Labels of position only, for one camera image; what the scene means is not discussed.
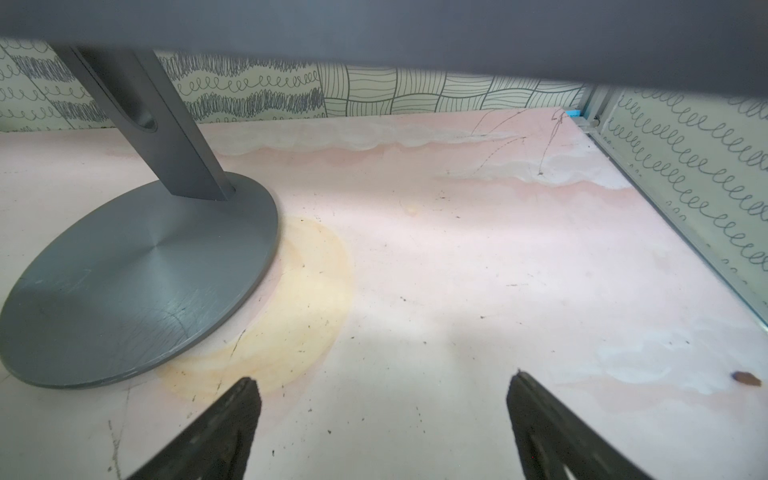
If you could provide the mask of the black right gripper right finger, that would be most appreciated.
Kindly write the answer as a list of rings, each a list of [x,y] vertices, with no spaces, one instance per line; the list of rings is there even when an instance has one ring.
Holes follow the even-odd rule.
[[[506,402],[525,478],[651,478],[529,373],[512,376]]]

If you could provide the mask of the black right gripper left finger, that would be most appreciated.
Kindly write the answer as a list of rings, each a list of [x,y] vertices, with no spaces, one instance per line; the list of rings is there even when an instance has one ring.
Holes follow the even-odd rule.
[[[242,479],[261,407],[257,382],[241,378],[131,477]]]

